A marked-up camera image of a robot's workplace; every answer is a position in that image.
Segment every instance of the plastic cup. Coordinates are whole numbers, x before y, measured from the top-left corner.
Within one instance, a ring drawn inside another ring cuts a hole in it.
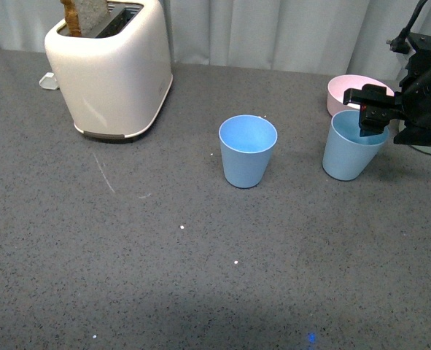
[[[322,167],[337,180],[356,179],[389,138],[387,127],[380,135],[360,137],[359,121],[359,111],[342,111],[332,118]]]
[[[275,127],[255,115],[237,115],[224,121],[219,137],[227,181],[239,188],[257,185],[277,140]]]

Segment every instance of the bowl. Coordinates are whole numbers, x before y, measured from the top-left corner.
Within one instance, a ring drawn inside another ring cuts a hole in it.
[[[333,117],[335,114],[342,111],[360,109],[359,104],[343,104],[343,95],[347,89],[353,88],[361,90],[362,86],[366,84],[384,86],[385,88],[387,88],[388,96],[394,95],[390,87],[385,85],[383,82],[379,82],[378,80],[364,77],[362,75],[339,75],[338,77],[335,77],[330,80],[327,86],[327,110],[329,111],[330,115]]]

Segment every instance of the table surface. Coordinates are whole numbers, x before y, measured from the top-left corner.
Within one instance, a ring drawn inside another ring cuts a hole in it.
[[[49,70],[0,50],[0,349],[431,349],[431,156],[389,142],[330,178],[330,77],[175,64],[116,144],[75,131]],[[222,172],[237,114],[279,132],[248,190]]]

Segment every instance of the white curtain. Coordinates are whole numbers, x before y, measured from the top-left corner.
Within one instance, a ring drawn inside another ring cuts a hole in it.
[[[418,0],[160,0],[175,62],[395,79]],[[60,0],[0,0],[0,48],[44,51]],[[431,0],[413,31],[431,35]]]

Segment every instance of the toaster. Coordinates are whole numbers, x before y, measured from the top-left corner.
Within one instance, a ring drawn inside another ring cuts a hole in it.
[[[65,20],[46,35],[45,51],[82,134],[127,139],[155,121],[173,82],[158,0],[114,0],[87,37],[69,36]]]

